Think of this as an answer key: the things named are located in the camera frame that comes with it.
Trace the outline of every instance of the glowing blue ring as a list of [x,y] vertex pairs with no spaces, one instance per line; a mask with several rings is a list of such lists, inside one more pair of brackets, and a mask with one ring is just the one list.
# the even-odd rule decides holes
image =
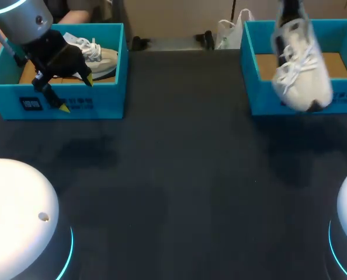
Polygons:
[[71,256],[72,256],[72,251],[74,249],[74,234],[72,232],[72,229],[70,228],[71,230],[71,249],[70,249],[70,254],[68,255],[68,259],[67,259],[67,262],[66,264],[64,265],[64,268],[62,269],[61,273],[58,275],[57,279],[55,280],[60,280],[63,276],[63,274],[65,273],[67,267],[68,267],[68,264],[70,263],[70,259],[71,259]]
[[332,251],[332,254],[338,264],[338,266],[342,269],[343,273],[345,273],[347,275],[347,271],[343,268],[343,266],[339,263],[336,255],[335,255],[335,252],[333,251],[333,247],[332,247],[332,242],[331,242],[331,220],[329,221],[329,229],[328,229],[328,240],[329,240],[329,246],[331,247],[331,251]]
[[26,2],[26,1],[27,1],[27,0],[19,0],[19,1],[17,1],[17,3],[12,4],[12,5],[8,6],[8,7],[5,7],[5,8],[3,8],[3,9],[1,9],[1,10],[0,10],[0,14],[9,12],[9,11],[11,11],[12,9],[15,9],[16,7],[19,7],[21,4],[23,4],[23,3]]

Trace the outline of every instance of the person's hand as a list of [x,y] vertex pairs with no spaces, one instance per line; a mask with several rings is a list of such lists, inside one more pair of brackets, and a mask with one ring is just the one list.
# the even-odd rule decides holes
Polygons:
[[79,23],[88,23],[91,21],[91,13],[87,10],[71,10],[59,23],[63,25],[77,25]]

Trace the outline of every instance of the black table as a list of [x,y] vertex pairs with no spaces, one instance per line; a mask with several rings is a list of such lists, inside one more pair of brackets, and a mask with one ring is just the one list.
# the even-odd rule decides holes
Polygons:
[[117,121],[2,121],[39,169],[83,280],[324,280],[347,115],[250,116],[238,51],[130,53]]

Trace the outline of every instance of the robotic arm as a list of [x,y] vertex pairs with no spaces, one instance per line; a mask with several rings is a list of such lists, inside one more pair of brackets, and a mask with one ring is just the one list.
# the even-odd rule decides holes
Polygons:
[[51,30],[53,17],[43,0],[0,0],[0,29],[25,53],[20,58],[0,35],[0,42],[22,67],[31,60],[38,70],[32,81],[51,107],[70,112],[48,84],[53,76],[68,77],[79,73],[86,85],[92,86],[92,71],[78,47],[69,45],[60,32]]

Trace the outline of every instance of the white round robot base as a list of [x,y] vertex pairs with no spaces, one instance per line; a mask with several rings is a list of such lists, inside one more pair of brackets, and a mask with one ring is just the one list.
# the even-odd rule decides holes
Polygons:
[[338,194],[336,213],[329,222],[325,264],[329,279],[347,280],[347,177]]
[[28,164],[0,159],[0,280],[78,279],[73,260],[53,186]]

